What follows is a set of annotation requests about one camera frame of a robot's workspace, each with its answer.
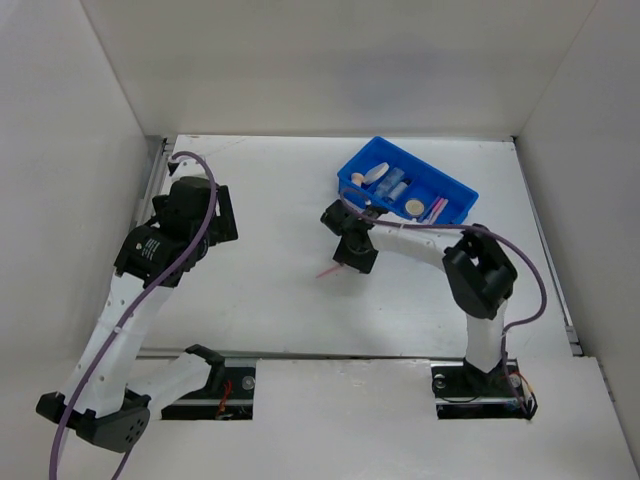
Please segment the round powder compact jar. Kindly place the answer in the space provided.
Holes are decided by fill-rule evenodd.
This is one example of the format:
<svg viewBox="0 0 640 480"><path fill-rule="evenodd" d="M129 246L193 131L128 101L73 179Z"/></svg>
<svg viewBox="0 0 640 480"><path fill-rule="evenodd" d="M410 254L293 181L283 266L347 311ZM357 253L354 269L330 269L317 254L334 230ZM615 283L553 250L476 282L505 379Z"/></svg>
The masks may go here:
<svg viewBox="0 0 640 480"><path fill-rule="evenodd" d="M419 218L425 213L426 207L421 200L411 198L405 202L404 210L411 218Z"/></svg>

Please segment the round white powder puff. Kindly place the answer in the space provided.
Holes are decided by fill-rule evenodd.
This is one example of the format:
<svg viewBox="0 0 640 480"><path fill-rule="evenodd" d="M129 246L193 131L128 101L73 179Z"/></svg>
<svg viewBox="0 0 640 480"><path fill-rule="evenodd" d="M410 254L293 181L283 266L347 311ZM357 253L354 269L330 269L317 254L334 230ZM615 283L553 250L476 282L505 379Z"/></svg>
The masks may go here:
<svg viewBox="0 0 640 480"><path fill-rule="evenodd" d="M362 184L371 185L380 180L389 170L389 164L382 162L369 169L363 176Z"/></svg>

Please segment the clear plastic bottle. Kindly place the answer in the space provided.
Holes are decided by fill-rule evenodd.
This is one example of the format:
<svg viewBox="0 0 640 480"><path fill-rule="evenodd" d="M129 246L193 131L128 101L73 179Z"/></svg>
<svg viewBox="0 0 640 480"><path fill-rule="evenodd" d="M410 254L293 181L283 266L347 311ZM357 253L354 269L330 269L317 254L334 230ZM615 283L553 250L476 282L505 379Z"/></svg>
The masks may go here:
<svg viewBox="0 0 640 480"><path fill-rule="evenodd" d="M385 198L403 179L404 174L405 172L398 167L391 169L376 187L374 195L380 198Z"/></svg>

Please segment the beige makeup sponge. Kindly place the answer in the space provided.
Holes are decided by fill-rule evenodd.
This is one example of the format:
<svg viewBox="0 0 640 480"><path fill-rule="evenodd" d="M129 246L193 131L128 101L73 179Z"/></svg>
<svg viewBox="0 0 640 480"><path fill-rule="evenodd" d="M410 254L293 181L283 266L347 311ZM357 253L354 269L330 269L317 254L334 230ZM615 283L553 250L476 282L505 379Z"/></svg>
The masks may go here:
<svg viewBox="0 0 640 480"><path fill-rule="evenodd" d="M368 178L365 174L353 172L351 174L351 182L358 187L362 187L368 183Z"/></svg>

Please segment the light pink stick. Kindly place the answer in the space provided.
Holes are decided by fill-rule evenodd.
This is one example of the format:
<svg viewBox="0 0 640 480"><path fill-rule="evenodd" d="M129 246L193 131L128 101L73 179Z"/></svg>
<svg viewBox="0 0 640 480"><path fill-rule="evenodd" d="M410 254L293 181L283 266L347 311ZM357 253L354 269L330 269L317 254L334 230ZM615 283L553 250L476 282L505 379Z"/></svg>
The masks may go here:
<svg viewBox="0 0 640 480"><path fill-rule="evenodd" d="M426 223L433 224L437 220L441 212L444 210L444 208L447 206L448 202L448 199L440 198L429 213L426 219Z"/></svg>

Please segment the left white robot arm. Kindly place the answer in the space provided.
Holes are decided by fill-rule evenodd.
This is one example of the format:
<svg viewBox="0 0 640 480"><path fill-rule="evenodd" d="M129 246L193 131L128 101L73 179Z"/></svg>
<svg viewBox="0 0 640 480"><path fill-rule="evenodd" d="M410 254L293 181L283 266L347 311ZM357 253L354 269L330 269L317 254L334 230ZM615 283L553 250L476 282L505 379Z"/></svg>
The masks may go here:
<svg viewBox="0 0 640 480"><path fill-rule="evenodd" d="M199 344L147 377L130 373L162 305L209 248L238 238L229 189L185 176L153 200L154 215L129 232L105 307L73 374L43 394L39 415L111 452L126 453L176 400L217 394L223 357Z"/></svg>

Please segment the pink brush black bristles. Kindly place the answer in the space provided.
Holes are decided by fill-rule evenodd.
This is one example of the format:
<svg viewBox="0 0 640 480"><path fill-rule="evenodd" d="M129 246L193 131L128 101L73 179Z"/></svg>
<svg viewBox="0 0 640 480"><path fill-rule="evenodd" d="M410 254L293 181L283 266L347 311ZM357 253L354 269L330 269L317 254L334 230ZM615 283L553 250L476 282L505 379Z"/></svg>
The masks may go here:
<svg viewBox="0 0 640 480"><path fill-rule="evenodd" d="M318 275L315 276L315 278L319 279L319 278L322 278L322 277L324 277L326 275L331 275L333 273L337 273L342 267L343 267L343 265L340 265L340 264L335 265L335 266L333 266L333 267L331 267L331 268L319 273Z"/></svg>

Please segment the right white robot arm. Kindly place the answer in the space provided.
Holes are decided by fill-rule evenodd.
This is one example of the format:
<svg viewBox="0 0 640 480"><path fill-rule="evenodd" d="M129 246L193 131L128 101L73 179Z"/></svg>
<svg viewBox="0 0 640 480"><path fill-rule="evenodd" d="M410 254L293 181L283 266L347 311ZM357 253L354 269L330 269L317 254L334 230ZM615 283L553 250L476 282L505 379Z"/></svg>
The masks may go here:
<svg viewBox="0 0 640 480"><path fill-rule="evenodd" d="M484 228L465 230L459 240L447 246L445 238L436 233L369 223L339 200L327 207L320 221L340 238L333 256L340 265L368 274L379 253L391 252L442 271L454 302L467 319L465 386L484 394L498 384L498 369L504 365L505 312L517 272Z"/></svg>

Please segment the pink applicator brush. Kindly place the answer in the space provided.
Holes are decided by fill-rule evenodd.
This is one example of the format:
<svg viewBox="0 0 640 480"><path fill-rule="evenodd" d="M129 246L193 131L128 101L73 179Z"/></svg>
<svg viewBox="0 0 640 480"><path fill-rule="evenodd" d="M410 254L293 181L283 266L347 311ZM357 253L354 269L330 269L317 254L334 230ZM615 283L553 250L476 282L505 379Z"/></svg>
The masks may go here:
<svg viewBox="0 0 640 480"><path fill-rule="evenodd" d="M443 197L438 196L437 198L435 198L433 200L433 202L427 207L427 209L425 210L425 212L419 217L418 222L419 223L423 223L425 222L428 218L430 218L431 214L433 213L434 209L439 206L439 204L441 203L441 201L443 200Z"/></svg>

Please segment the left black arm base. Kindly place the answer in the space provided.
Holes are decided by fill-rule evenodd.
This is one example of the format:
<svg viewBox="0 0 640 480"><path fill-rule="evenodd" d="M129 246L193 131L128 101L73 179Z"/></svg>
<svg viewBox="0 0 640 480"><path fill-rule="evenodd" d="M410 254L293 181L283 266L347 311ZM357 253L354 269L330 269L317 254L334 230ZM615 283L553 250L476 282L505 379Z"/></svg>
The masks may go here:
<svg viewBox="0 0 640 480"><path fill-rule="evenodd" d="M256 364L253 358L224 357L201 345L185 350L209 364L203 387L161 411L166 421L245 421L253 419Z"/></svg>

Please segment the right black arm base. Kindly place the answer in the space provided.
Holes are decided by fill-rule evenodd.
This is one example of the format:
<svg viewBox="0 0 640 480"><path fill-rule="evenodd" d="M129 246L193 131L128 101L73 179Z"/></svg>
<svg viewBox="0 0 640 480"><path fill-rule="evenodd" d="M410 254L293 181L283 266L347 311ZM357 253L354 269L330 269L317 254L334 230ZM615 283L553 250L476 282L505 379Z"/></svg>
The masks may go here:
<svg viewBox="0 0 640 480"><path fill-rule="evenodd" d="M490 373L465 362L436 363L431 374L439 420L531 420L537 413L536 395L516 361Z"/></svg>

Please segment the clear vial black cap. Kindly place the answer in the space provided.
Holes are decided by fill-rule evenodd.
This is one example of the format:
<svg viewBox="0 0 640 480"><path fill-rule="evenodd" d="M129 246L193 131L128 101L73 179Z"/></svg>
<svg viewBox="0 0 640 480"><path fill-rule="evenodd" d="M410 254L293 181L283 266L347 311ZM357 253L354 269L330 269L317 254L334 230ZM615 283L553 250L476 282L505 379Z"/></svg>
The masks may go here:
<svg viewBox="0 0 640 480"><path fill-rule="evenodd" d="M386 195L384 200L389 204L395 203L410 184L411 184L410 179L401 180L389 191L389 193Z"/></svg>

